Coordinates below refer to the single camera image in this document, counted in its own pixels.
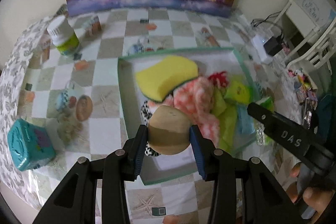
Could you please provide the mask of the person's right hand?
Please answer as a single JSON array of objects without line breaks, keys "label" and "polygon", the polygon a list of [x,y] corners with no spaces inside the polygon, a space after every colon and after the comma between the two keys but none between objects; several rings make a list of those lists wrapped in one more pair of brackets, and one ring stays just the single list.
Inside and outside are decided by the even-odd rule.
[{"label": "person's right hand", "polygon": [[[296,183],[290,184],[286,190],[287,195],[292,202],[295,202],[298,198]],[[303,193],[303,200],[307,205],[315,210],[315,214],[312,216],[309,223],[316,223],[319,217],[323,214],[327,208],[335,191],[333,190],[321,190],[319,188],[308,187]]]}]

